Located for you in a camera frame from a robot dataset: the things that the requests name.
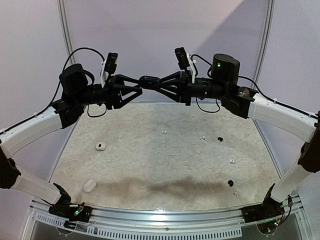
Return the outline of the black oval charging case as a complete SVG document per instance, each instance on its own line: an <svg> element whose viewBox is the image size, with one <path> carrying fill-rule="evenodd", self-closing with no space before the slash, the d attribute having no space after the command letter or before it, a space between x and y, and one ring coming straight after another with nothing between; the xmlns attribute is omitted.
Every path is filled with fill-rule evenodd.
<svg viewBox="0 0 320 240"><path fill-rule="evenodd" d="M159 77L144 75L139 78L138 85L142 89L153 90L155 88L155 85L158 84L159 82L160 82Z"/></svg>

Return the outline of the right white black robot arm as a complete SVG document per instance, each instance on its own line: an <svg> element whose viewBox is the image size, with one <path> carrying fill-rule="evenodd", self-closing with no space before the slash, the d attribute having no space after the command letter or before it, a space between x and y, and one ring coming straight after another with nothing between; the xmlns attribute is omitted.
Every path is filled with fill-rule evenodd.
<svg viewBox="0 0 320 240"><path fill-rule="evenodd" d="M196 77L196 62L188 53L176 57L181 71L157 79L158 92L187 106L192 98L220 100L232 114L268 123L304 142L296 163L272 185L258 208L262 218L269 218L305 178L320 170L320 115L271 99L258 88L238 86L240 62L230 55L213 56L208 78Z"/></svg>

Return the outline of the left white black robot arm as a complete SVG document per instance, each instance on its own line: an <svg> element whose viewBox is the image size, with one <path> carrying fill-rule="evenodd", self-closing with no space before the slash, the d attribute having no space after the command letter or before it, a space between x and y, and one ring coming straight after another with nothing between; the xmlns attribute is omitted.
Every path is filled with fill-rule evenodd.
<svg viewBox="0 0 320 240"><path fill-rule="evenodd" d="M18 167L13 156L40 138L63 130L80 118L85 106L104 105L106 110L117 110L139 97L142 85L138 79L114 74L113 67L102 66L101 82L80 63L62 70L59 83L61 98L45 110L0 132L0 187L14 189L42 199L63 216L74 213L69 194L58 184L48 183Z"/></svg>

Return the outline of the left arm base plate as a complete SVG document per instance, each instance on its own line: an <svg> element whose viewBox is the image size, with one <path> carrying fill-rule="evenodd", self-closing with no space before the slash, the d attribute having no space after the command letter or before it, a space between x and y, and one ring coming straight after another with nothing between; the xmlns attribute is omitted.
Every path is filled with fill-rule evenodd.
<svg viewBox="0 0 320 240"><path fill-rule="evenodd" d="M93 208L85 203L56 203L49 207L48 212L52 215L66 218L70 222L88 223L92 215Z"/></svg>

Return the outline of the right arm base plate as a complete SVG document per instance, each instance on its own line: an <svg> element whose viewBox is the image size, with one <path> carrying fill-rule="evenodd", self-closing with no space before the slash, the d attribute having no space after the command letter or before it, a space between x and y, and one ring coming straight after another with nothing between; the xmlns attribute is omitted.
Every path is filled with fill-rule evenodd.
<svg viewBox="0 0 320 240"><path fill-rule="evenodd" d="M270 205L270 204L255 204L242 207L241 216L245 223L252 223L261 220L266 220L276 216L282 216L285 213L283 205Z"/></svg>

